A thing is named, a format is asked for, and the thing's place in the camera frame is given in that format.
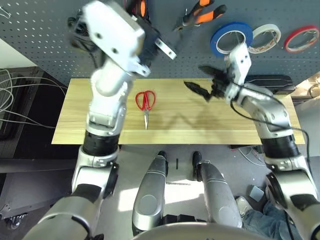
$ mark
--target red scissors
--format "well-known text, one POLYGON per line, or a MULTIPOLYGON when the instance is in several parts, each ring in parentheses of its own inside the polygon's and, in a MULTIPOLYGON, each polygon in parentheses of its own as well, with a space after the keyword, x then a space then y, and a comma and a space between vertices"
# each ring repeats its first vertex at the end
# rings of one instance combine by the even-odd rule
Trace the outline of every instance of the red scissors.
POLYGON ((151 111, 151 109, 156 103, 156 94, 151 90, 138 92, 135 95, 135 103, 141 111, 144 111, 144 126, 145 126, 145 130, 147 130, 148 121, 149 121, 149 112, 151 111), (150 105, 150 97, 153 97, 153 102, 151 105, 150 105))

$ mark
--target tape roll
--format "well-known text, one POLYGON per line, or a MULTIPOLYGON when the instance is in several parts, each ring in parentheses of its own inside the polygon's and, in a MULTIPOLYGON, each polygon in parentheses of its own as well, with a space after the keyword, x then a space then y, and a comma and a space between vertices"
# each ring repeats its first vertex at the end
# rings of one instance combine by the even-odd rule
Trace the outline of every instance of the tape roll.
POLYGON ((281 38, 280 29, 277 27, 277 25, 274 25, 274 24, 265 24, 265 25, 257 27, 255 30, 253 30, 253 40, 257 36, 264 34, 264 33, 272 34, 272 36, 273 36, 272 40, 262 46, 248 47, 249 53, 262 54, 262 53, 272 49, 280 41, 280 38, 281 38))
POLYGON ((320 36, 319 28, 315 25, 309 25, 301 27, 297 30, 295 30, 293 33, 291 33, 286 40, 284 41, 284 48, 289 53, 300 53, 304 51, 307 48, 310 48, 313 44, 315 44, 320 36), (307 33, 307 32, 314 32, 314 36, 311 40, 308 40, 305 44, 297 47, 289 47, 290 42, 298 35, 307 33))
POLYGON ((244 22, 230 22, 220 27, 211 37, 210 48, 217 57, 224 57, 231 52, 231 50, 223 50, 218 47, 218 43, 221 38, 230 33, 242 34, 244 39, 243 42, 246 43, 247 46, 251 45, 253 40, 252 28, 244 22))

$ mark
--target jeans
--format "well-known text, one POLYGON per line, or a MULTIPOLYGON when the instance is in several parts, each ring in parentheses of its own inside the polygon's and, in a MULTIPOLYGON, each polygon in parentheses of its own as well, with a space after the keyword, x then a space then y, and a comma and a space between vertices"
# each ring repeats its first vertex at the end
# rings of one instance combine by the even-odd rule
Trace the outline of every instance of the jeans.
MULTIPOLYGON (((243 217, 244 228, 250 232, 261 234, 267 238, 276 240, 290 240, 290 234, 286 223, 286 215, 278 210, 271 202, 267 202, 263 213, 249 210, 243 217)), ((294 240, 302 240, 296 227, 289 224, 294 240)))

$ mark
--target scissor blade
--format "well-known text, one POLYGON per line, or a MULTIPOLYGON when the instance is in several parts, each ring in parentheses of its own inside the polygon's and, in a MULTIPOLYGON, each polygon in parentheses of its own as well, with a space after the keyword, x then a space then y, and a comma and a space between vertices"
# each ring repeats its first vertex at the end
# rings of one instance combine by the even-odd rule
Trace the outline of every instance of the scissor blade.
POLYGON ((144 112, 144 126, 145 126, 145 130, 147 130, 147 128, 148 128, 148 120, 149 120, 149 112, 145 111, 145 112, 144 112))

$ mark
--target white tape roll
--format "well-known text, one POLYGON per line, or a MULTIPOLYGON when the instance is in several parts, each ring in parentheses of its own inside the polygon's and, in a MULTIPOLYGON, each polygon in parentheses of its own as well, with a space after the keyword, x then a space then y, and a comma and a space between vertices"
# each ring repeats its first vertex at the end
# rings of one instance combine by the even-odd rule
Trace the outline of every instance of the white tape roll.
POLYGON ((268 42, 267 44, 262 45, 262 46, 258 46, 258 47, 250 46, 248 48, 249 53, 251 53, 251 54, 264 53, 264 52, 272 49, 279 42, 279 40, 281 38, 281 32, 276 25, 266 24, 266 25, 259 26, 255 30, 253 30, 253 40, 255 40, 255 38, 257 36, 259 36, 260 34, 264 34, 264 33, 272 34, 273 39, 270 42, 268 42))

